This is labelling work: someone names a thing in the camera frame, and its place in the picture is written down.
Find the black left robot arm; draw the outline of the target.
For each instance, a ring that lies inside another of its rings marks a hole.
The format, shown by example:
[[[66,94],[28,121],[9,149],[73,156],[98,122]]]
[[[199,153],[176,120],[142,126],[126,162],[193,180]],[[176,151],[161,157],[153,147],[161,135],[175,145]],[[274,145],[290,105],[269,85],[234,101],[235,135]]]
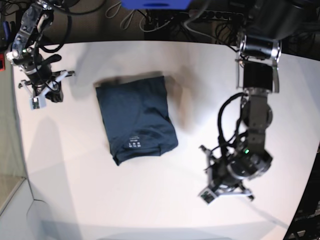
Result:
[[[265,149],[266,130],[273,120],[268,95],[279,93],[279,60],[282,40],[296,32],[307,31],[304,21],[317,0],[265,0],[251,23],[241,26],[237,34],[236,87],[241,89],[220,107],[217,116],[220,157],[201,145],[206,156],[207,186],[199,197],[207,204],[223,196],[255,197],[245,187],[245,180],[262,176],[269,170],[272,156]],[[222,128],[225,108],[240,99],[237,125],[245,124],[245,132],[235,129],[226,140]]]

